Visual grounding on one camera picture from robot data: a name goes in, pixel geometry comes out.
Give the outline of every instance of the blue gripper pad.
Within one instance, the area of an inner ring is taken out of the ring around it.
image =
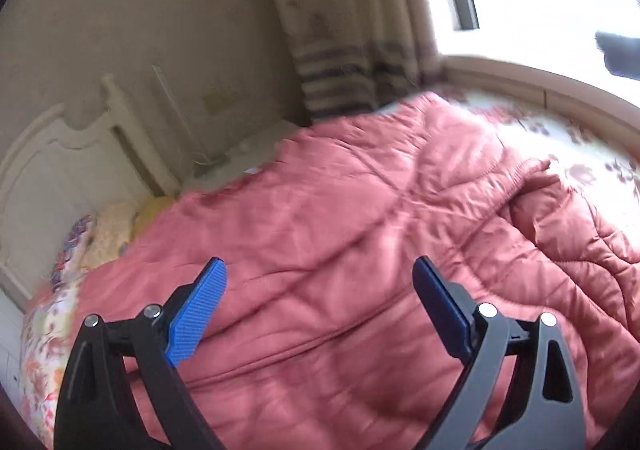
[[[447,353],[468,363],[473,354],[476,303],[460,284],[447,283],[428,257],[415,261],[414,288]]]
[[[164,353],[174,367],[193,356],[225,289],[226,265],[220,259],[212,259],[169,325],[169,342]]]

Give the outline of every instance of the pillow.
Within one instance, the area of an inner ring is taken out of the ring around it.
[[[156,197],[147,203],[138,214],[136,225],[133,227],[133,238],[138,239],[156,217],[171,208],[174,203],[175,199],[172,197]]]
[[[62,250],[58,253],[56,264],[51,271],[51,287],[57,291],[65,283],[70,283],[79,274],[80,262],[86,253],[95,228],[95,218],[85,215],[76,221],[66,237]]]
[[[81,271],[95,270],[124,253],[131,241],[137,207],[129,202],[108,205],[98,215],[94,240],[80,264]]]

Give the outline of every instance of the beige wall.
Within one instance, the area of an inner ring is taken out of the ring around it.
[[[0,11],[0,159],[52,104],[66,103],[71,126],[87,125],[102,109],[99,78],[113,72],[156,148],[185,176],[191,156],[180,153],[186,143],[152,64],[209,154],[280,117],[304,116],[272,0],[8,0]]]

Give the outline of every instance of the bed sheet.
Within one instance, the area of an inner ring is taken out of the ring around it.
[[[551,159],[550,172],[580,191],[632,242],[640,242],[640,167],[613,138],[599,138],[577,120],[509,96],[451,84],[431,90],[492,123],[503,141]]]

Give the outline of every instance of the patterned pillow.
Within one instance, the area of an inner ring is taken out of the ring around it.
[[[70,283],[78,277],[80,262],[94,233],[94,228],[95,218],[91,215],[76,221],[71,228],[51,272],[51,287],[54,292],[59,290],[62,284]]]

